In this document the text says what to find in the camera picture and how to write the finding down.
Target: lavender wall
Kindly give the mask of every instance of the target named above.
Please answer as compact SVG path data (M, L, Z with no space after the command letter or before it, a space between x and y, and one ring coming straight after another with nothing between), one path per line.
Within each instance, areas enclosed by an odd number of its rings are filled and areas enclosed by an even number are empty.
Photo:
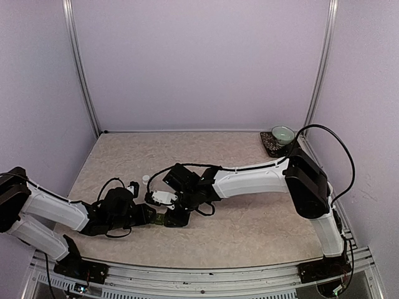
M74 1L104 130L299 128L328 0Z
M0 1L0 172L20 165L67 195L95 142L61 1ZM0 297L17 298L33 250L0 235Z
M342 198L356 239L369 245L389 298L399 298L399 2L340 1L315 118L346 142L357 181ZM345 153L329 136L310 142L339 192L350 181Z

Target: enclosure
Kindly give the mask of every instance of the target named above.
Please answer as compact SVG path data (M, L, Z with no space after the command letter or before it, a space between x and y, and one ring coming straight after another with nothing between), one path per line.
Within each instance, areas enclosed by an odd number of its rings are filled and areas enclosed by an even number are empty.
M356 166L337 201L355 259L342 298L398 298L398 16L398 3L371 0L1 0L1 172L22 166L88 203L118 177L139 182L144 202L144 175L272 161L260 132L321 124ZM299 144L333 196L349 185L350 163L330 135L312 128ZM321 298L296 267L323 251L289 194L215 206L185 228L152 224L117 240L40 220L109 265L90 298ZM1 298L50 298L40 252L8 234L0 252ZM79 280L53 266L65 298Z

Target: white robotic arm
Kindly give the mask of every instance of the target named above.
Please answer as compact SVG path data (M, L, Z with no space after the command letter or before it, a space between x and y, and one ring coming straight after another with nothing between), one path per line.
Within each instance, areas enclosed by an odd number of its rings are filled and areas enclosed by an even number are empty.
M80 256L74 241L44 226L33 216L66 225L84 235L108 235L114 229L145 225L156 216L146 204L135 204L138 184L108 191L93 204L72 202L30 181L25 169L16 167L0 175L0 232L13 235L54 259L54 271L66 276L103 283L108 266Z
M310 220L325 257L339 257L344 251L344 233L339 228L335 208L330 207L332 188L326 175L300 149L290 159L238 168L208 169L202 177L196 177L177 164L165 176L164 182L176 190L176 194L155 191L146 200L150 204L168 206L167 226L186 225L188 212L197 211L201 203L209 204L243 194L284 192L291 193L297 212Z
M266 169L255 169L242 172L218 171L214 177L213 188L220 198L262 192L284 192L289 193L289 189L283 175L284 170L289 166L289 160ZM257 168L266 164L245 166L243 168ZM334 219L333 209L316 219L309 219L313 225L317 236L322 245L323 254L326 257L338 257L344 251L343 232L340 232Z

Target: wire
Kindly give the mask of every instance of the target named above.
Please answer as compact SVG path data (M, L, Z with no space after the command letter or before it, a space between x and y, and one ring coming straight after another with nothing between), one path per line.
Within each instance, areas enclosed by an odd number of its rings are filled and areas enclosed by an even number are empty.
M101 194L103 193L104 189L105 189L105 188L108 186L108 184L111 183L112 181L118 181L118 182L120 182L120 183L122 184L123 188L126 188L126 187L125 187L125 184L123 183L123 181L122 181L120 178L112 178L112 179L109 179L109 180L104 184L104 186L102 186L101 191L100 191L99 195L97 196L97 200L96 200L96 201L99 201L99 200L100 200Z
M239 168L239 169L234 169L234 168L223 168L223 167L221 167L221 166L217 166L217 165L213 165L213 164L182 163L181 165L182 165L182 166L207 167L207 168L211 167L211 168L218 168L219 170L222 170L222 171L232 171L232 172L240 172L240 171L249 171L249 170L270 168L270 167L273 167L273 166L275 166L275 165L280 165L280 164L282 164L286 159L288 159L288 157L292 154L292 152L293 152L293 150L294 150L294 148L295 148L296 143L298 142L299 136L300 136L303 132L305 132L306 130L308 130L308 129L310 129L310 128L320 128L320 129L323 129L323 130L327 131L328 133L330 133L330 134L340 143L340 145L342 146L342 148L343 148L344 151L346 152L346 154L347 154L347 156L348 156L348 159L349 159L349 161L350 161L351 168L352 168L352 179L351 179L351 181L350 181L349 186L332 200L332 202L331 202L331 207L332 207L333 204L334 204L334 202L337 201L337 200L338 200L340 197L342 197L344 194L346 194L346 193L352 188L353 184L355 183L355 177L356 177L355 163L354 163L353 158L352 158L352 155L350 154L350 152L349 152L348 148L346 147L345 143L338 137L338 135L335 134L330 128L327 128L326 126L323 126L323 125L318 125L318 124L316 124L316 123L313 123L313 124L304 126L303 128L301 128L301 129L297 132L297 134L296 134L296 136L295 136L295 138L294 138L294 140L293 140L293 142L292 142L292 144L291 144L291 148L290 148L289 152L285 155L285 157L284 157L282 160L278 161L277 163L274 162L274 163L267 164L267 165L260 165L260 166L253 166L253 167ZM148 184L147 184L147 192L148 192L148 193L151 192L151 191L150 191L150 183L151 183L157 176L159 176L160 174L164 173L165 171L170 170L172 167L173 167L173 166L169 166L169 167L167 167L167 168L165 168L165 169L162 169L161 171L155 173L155 174L148 180Z
M44 257L46 258L47 282L48 282L48 284L49 284L49 289L50 289L51 297L52 297L52 299L56 299L56 298L55 298L55 295L54 295L54 290L52 289L52 286L51 286L50 270L49 270L49 257L47 256L46 253L44 253Z
M59 199L60 201L64 201L64 202L68 202L70 204L78 204L82 201L70 201L62 196L56 195L55 193L44 189L43 187L40 187L39 185L35 184L34 182L32 182L31 180L29 180L27 177L25 176L21 176L20 174L16 174L16 173L0 173L0 176L15 176L17 178L23 179L25 182L27 182L28 184L32 185L34 188L43 191L44 193L47 193L48 195L51 195L57 199Z
M269 167L273 167L276 164L272 163L272 164L267 164L267 165L260 165L260 166L253 166L253 167L248 167L248 168L224 168L222 166L218 166L218 165L213 165L213 164L199 164L199 163L180 163L182 166L194 166L194 167L205 167L205 168L217 168L218 170L221 171L231 171L231 172L240 172L240 171L248 171L248 170L255 170L255 169L262 169L262 168L269 168ZM160 174L164 173L165 171L171 170L173 166L169 166L167 168L162 169L161 171L153 174L153 176L148 180L147 182L147 193L151 193L150 190L150 185L151 182ZM161 204L162 206L172 206L173 204Z
M350 283L352 282L353 274L354 274L354 271L355 271L355 258L354 258L354 254L353 254L352 243L350 242L350 240L346 239L345 237L344 237L344 240L346 241L346 243L349 243L349 246L350 246L350 257L351 257L351 259L352 259L352 269L351 269L351 271L350 271L349 281L348 281L348 283L344 286L344 289L342 290L342 292L339 294L340 296L341 296L343 293L345 293L345 291L348 289Z

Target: beige table surface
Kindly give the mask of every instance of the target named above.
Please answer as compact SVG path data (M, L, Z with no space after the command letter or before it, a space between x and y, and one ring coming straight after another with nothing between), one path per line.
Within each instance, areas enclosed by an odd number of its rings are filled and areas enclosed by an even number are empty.
M258 133L102 134L69 198L94 202L103 184L116 176L126 184L138 181L140 196L135 201L143 202L143 175L152 175L176 162L244 166L269 160ZM162 177L155 181L154 189L170 191ZM289 194L237 196L215 206L212 217L191 213L187 227L134 227L123 239L86 237L62 225L57 225L55 231L73 238L84 257L134 265L251 267L322 256L311 224L296 214Z

